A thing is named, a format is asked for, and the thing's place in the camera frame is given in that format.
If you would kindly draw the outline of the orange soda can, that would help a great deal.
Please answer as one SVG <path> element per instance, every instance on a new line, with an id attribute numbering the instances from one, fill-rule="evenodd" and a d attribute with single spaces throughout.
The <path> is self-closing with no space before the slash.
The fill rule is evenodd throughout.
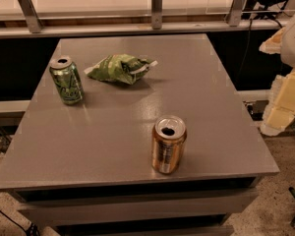
<path id="1" fill-rule="evenodd" d="M 152 167 L 162 174 L 173 173 L 184 153 L 186 140 L 186 124 L 180 117 L 165 115 L 158 118 L 152 128 Z"/>

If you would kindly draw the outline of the green soda can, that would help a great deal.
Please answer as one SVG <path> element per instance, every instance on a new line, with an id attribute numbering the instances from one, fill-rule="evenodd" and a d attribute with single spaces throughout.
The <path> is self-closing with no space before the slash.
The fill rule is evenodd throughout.
<path id="1" fill-rule="evenodd" d="M 67 55 L 54 58 L 49 63 L 49 72 L 61 100 L 73 105 L 83 100 L 84 89 L 74 61 Z"/>

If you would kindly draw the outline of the green chip bag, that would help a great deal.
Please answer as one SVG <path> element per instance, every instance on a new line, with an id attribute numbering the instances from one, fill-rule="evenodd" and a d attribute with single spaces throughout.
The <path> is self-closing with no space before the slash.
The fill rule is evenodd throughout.
<path id="1" fill-rule="evenodd" d="M 108 55 L 94 66 L 86 68 L 85 74 L 100 82 L 133 85 L 157 64 L 156 60 L 149 58 L 114 54 Z"/>

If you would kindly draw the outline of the grey drawer cabinet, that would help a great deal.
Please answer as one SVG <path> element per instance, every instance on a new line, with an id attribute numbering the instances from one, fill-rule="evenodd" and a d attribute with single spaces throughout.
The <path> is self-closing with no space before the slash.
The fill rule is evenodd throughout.
<path id="1" fill-rule="evenodd" d="M 277 165 L 203 34 L 71 38 L 58 54 L 80 70 L 110 54 L 158 62 L 132 86 L 84 79 L 65 105 L 44 74 L 0 165 L 0 191 L 21 213 L 64 235 L 199 235 L 257 197 Z M 177 169 L 151 165 L 152 128 L 165 115 L 187 128 Z"/>

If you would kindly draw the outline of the yellow foam padding block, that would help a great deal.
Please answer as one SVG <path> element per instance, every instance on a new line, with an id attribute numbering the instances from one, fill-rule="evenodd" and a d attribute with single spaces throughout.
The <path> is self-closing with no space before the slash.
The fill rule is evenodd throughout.
<path id="1" fill-rule="evenodd" d="M 286 76 L 277 75 L 272 82 L 265 107 L 261 132 L 277 136 L 295 120 L 295 68 Z"/>

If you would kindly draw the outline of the glass railing with metal posts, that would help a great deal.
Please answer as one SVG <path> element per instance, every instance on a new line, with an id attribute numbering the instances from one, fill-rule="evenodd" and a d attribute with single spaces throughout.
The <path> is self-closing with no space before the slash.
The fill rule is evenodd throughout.
<path id="1" fill-rule="evenodd" d="M 0 0 L 0 39 L 271 30 L 295 0 Z"/>

